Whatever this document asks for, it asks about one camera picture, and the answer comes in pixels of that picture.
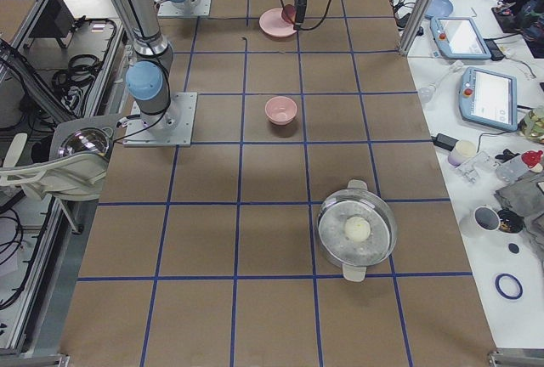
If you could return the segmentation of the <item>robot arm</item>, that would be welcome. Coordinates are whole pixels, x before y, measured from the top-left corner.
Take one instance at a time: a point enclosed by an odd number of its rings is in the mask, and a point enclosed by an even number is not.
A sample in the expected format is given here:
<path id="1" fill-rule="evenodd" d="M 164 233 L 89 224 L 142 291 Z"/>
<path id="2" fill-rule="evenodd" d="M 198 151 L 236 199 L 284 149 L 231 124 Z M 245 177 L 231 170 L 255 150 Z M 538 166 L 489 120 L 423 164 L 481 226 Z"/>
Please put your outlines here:
<path id="1" fill-rule="evenodd" d="M 169 72 L 173 49 L 162 34 L 154 0 L 111 0 L 127 31 L 134 51 L 126 73 L 127 90 L 133 96 L 142 124 L 153 130 L 175 120 Z"/>

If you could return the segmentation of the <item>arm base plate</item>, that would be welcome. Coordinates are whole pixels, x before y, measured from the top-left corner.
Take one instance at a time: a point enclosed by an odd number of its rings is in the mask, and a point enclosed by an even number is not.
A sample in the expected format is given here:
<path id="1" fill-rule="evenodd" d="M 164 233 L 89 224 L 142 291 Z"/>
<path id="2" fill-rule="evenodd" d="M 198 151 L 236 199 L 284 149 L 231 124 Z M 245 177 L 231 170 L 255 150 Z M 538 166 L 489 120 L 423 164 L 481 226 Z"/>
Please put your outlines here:
<path id="1" fill-rule="evenodd" d="M 189 147 L 196 104 L 197 93 L 176 92 L 171 95 L 171 104 L 164 116 L 147 116 L 140 113 L 137 102 L 133 101 L 131 114 L 139 117 L 128 121 L 122 144 L 126 147 Z"/>
<path id="2" fill-rule="evenodd" d="M 158 10 L 160 18 L 189 19 L 207 17 L 212 0 L 161 0 Z"/>

